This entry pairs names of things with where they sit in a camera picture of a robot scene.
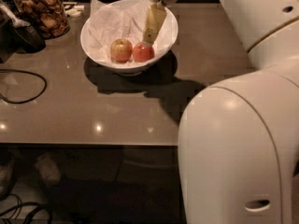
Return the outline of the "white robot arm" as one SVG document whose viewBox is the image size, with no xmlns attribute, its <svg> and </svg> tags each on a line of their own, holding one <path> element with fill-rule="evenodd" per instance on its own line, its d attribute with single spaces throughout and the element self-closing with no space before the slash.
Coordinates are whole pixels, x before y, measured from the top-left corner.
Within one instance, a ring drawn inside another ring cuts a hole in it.
<svg viewBox="0 0 299 224">
<path fill-rule="evenodd" d="M 187 224 L 298 224 L 299 0 L 220 0 L 254 72 L 192 98 L 178 129 Z"/>
</svg>

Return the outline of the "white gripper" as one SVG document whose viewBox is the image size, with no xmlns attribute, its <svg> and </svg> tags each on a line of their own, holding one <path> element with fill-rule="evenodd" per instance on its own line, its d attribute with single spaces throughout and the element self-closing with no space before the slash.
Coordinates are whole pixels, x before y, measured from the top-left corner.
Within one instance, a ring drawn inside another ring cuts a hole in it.
<svg viewBox="0 0 299 224">
<path fill-rule="evenodd" d="M 153 45 L 167 16 L 165 6 L 175 4 L 177 0 L 150 0 L 153 3 L 148 7 L 142 42 Z"/>
</svg>

